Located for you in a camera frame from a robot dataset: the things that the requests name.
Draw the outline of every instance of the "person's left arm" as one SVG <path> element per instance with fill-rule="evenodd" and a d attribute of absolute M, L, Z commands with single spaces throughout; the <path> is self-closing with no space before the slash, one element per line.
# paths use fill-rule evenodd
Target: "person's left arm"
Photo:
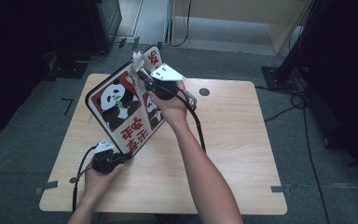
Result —
<path fill-rule="evenodd" d="M 118 165 L 111 173 L 104 175 L 89 169 L 86 172 L 86 188 L 84 196 L 77 206 L 75 212 L 70 217 L 68 224 L 91 223 L 92 213 L 98 204 L 98 201 L 107 191 L 112 180 L 120 174 L 123 165 Z"/>

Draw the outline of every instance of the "cartoon panda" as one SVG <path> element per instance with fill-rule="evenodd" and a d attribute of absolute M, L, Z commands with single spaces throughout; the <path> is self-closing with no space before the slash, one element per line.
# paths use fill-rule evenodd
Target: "cartoon panda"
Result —
<path fill-rule="evenodd" d="M 127 117 L 140 106 L 138 97 L 116 79 L 98 99 L 103 111 L 103 120 L 110 129 L 118 128 Z"/>
<path fill-rule="evenodd" d="M 163 119 L 163 116 L 161 110 L 150 99 L 150 96 L 147 96 L 146 110 L 150 120 L 150 125 L 154 129 L 158 125 L 158 123 Z"/>

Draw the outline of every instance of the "person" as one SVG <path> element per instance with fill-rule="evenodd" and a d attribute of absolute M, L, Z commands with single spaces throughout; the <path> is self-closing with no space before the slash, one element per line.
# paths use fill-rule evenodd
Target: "person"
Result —
<path fill-rule="evenodd" d="M 182 81 L 177 82 L 181 90 Z M 202 150 L 196 137 L 187 124 L 187 109 L 183 102 L 174 97 L 169 101 L 160 100 L 152 91 L 151 100 L 161 109 L 171 126 L 181 151 L 185 165 L 191 196 L 202 223 L 243 223 L 240 209 L 234 195 L 219 170 Z M 123 165 L 119 165 L 108 175 L 102 175 L 89 169 L 86 172 L 85 193 L 68 223 L 90 223 L 93 210 L 107 191 L 115 176 L 119 175 Z"/>

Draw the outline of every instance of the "panda bag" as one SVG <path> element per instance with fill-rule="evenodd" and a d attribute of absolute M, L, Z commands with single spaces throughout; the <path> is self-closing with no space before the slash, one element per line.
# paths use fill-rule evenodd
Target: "panda bag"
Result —
<path fill-rule="evenodd" d="M 156 46 L 146 49 L 142 58 L 149 71 L 162 65 Z M 143 81 L 132 75 L 131 66 L 132 60 L 92 89 L 85 99 L 93 116 L 127 159 L 138 152 L 164 120 Z"/>

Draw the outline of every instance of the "table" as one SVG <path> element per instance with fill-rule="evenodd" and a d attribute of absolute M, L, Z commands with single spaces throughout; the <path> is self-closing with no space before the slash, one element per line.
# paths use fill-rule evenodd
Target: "table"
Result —
<path fill-rule="evenodd" d="M 170 0 L 167 27 L 175 45 L 175 17 L 187 17 L 190 0 Z M 190 17 L 225 21 L 265 23 L 276 53 L 309 14 L 312 0 L 197 0 L 191 2 Z"/>
<path fill-rule="evenodd" d="M 59 180 L 46 189 L 40 208 L 44 211 L 72 211 L 73 184 L 79 163 L 87 149 L 107 134 L 87 109 L 84 99 L 108 75 L 92 74 L 76 106 L 62 148 L 48 181 Z M 198 99 L 196 110 L 204 134 L 207 154 L 230 185 L 242 214 L 283 215 L 287 207 L 255 86 L 248 81 L 193 79 L 186 88 Z M 199 90 L 206 88 L 208 96 Z M 193 134 L 195 121 L 187 116 Z M 78 202 L 84 193 L 84 178 L 78 184 Z M 127 161 L 96 208 L 97 212 L 196 214 L 185 168 L 176 138 L 163 123 L 138 154 Z"/>

